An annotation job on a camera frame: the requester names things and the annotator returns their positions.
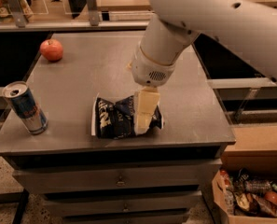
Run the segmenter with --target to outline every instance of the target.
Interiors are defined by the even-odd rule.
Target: drawer
[[[201,198],[201,192],[198,190],[176,191],[176,187],[174,188],[175,191],[169,192],[141,193],[142,191],[133,191],[130,194],[121,195],[117,191],[113,191],[109,195],[101,194],[100,196],[84,198],[44,201],[44,206],[53,216],[70,217],[181,208],[190,209]]]
[[[221,160],[180,163],[112,164],[16,170],[14,178],[30,193],[44,194],[97,189],[201,185],[211,182]]]
[[[128,215],[108,215],[96,217],[67,217],[63,224],[180,224],[186,221],[186,210],[174,210],[168,212],[151,212]]]

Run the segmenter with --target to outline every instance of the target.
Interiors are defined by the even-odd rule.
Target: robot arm
[[[150,110],[159,99],[157,86],[166,83],[180,53],[200,33],[277,83],[277,9],[246,0],[150,0],[150,4],[156,15],[132,58],[134,80],[148,87],[135,93],[138,134],[147,130],[147,123],[137,120],[152,116]]]

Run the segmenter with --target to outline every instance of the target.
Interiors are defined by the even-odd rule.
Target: apple
[[[269,190],[265,193],[264,198],[272,203],[277,204],[277,192]]]
[[[62,58],[62,43],[56,39],[47,39],[41,43],[39,51],[50,62],[57,62]]]

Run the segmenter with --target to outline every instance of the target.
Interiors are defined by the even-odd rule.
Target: speckled floor
[[[9,192],[20,192],[22,187],[12,177],[12,168],[6,161],[0,158],[0,194]],[[206,200],[210,209],[213,209],[213,200],[210,193],[210,187],[206,188],[208,195]],[[11,224],[16,213],[17,203],[0,204],[0,224]],[[41,198],[30,194],[29,200],[23,214],[21,224],[60,224],[59,217],[52,217],[48,210],[42,206]],[[208,211],[204,201],[200,201],[189,212],[189,219],[186,224],[214,224],[211,214]]]

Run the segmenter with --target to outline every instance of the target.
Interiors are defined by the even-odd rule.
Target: desk
[[[121,140],[90,135],[98,94],[116,101],[140,88],[126,65],[143,33],[54,35],[63,58],[41,57],[27,80],[48,129],[32,136],[10,112],[0,131],[0,156],[13,176],[66,223],[181,223],[235,142],[192,47],[159,89],[163,130]]]
[[[121,15],[123,15],[125,11],[130,11],[136,19],[139,19],[141,13],[144,12],[143,18],[140,18],[143,20],[149,20],[151,14],[149,0],[97,0],[97,7],[101,12],[121,12]],[[83,0],[78,2],[75,0],[75,3],[72,4],[72,9],[70,8],[69,0],[61,0],[61,2],[34,0],[31,9],[34,15],[30,18],[30,22],[89,20],[89,11],[87,5],[84,6]],[[72,10],[75,15],[79,15],[75,19],[72,17]]]

